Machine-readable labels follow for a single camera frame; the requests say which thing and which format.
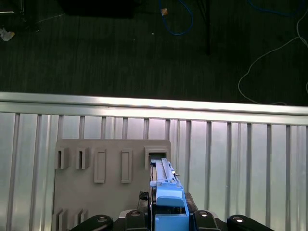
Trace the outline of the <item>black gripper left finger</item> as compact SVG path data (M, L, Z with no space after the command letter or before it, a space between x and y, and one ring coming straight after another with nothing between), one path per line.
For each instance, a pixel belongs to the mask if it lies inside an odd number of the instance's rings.
M149 231L149 193L140 191L136 209L123 211L117 220L95 215L72 228L73 231Z

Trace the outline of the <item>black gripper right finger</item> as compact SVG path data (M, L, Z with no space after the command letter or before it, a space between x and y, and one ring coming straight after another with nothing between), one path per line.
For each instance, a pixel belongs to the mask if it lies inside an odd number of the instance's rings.
M244 215L231 215L226 221L207 210L199 210L190 193L185 194L191 231L273 231L273 229Z

